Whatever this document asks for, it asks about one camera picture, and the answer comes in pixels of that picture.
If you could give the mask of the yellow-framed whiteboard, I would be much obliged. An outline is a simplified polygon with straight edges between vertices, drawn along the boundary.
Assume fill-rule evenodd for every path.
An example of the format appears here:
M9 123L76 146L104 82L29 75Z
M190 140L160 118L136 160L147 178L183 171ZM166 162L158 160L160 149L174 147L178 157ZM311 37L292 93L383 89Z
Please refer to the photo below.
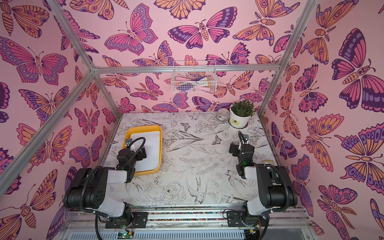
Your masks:
M130 139L136 140L140 137L146 139L144 148L146 149L147 157L136 163L135 175L151 175L159 171L161 166L161 132L151 131L134 133Z

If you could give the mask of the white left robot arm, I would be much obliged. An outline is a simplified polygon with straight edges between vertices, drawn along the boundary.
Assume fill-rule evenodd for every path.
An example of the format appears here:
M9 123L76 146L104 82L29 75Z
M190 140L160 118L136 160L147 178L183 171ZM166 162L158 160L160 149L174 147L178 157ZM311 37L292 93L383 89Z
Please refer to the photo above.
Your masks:
M128 203L119 202L107 194L107 186L130 183L138 160L146 157L146 138L130 140L117 155L115 168L97 166L79 170L63 198L64 207L107 219L111 227L130 227L134 216Z

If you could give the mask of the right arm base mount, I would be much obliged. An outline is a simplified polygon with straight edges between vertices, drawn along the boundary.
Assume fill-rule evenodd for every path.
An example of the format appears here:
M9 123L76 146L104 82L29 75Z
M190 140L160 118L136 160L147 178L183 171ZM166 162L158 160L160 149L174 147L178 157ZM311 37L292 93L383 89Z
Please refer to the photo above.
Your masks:
M229 227L248 227L259 229L265 226L267 217L252 216L247 211L237 211L226 209L222 212L222 217L227 220Z

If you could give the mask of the yellow storage tray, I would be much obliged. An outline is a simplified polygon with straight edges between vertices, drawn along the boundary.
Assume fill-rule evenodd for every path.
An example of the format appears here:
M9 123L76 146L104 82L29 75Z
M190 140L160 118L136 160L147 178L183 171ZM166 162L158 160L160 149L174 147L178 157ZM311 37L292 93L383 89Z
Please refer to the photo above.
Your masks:
M123 149L127 147L127 140L132 141L144 137L146 143L144 149L147 157L137 161L135 177L152 175L160 170L162 163L162 128L158 125L133 127L127 130L123 141Z

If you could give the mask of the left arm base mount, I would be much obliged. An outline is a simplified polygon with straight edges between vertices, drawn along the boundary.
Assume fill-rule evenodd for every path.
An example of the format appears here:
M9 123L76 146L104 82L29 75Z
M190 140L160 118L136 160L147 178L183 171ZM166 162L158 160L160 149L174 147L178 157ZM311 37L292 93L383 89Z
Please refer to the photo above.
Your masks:
M106 229L145 228L148 222L148 212L129 212L118 218L109 218Z

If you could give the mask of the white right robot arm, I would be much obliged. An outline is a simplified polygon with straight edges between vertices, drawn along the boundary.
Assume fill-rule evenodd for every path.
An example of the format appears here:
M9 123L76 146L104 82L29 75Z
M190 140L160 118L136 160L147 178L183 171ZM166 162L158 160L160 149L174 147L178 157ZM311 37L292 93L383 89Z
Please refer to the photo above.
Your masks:
M238 132L240 143L231 143L229 153L238 159L236 169L242 179L257 182L258 196L246 201L241 210L241 220L246 226L256 226L254 218L267 219L269 214L284 212L298 203L298 196L287 170L273 164L253 161L255 147L248 137Z

